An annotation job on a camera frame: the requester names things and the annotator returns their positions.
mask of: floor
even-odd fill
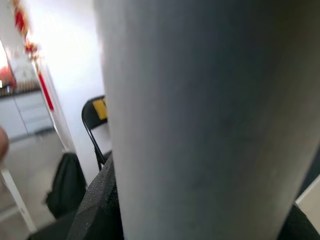
[[[59,137],[51,132],[10,144],[4,160],[37,229],[54,221],[44,200],[62,155]],[[13,203],[11,194],[0,181],[0,211]],[[0,222],[0,240],[25,240],[29,234],[19,213]]]

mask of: black backpack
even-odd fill
[[[45,200],[56,219],[78,209],[86,193],[86,185],[77,155],[65,153],[57,168],[52,191]]]

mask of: white pole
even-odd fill
[[[274,240],[320,139],[317,1],[96,0],[126,240]]]

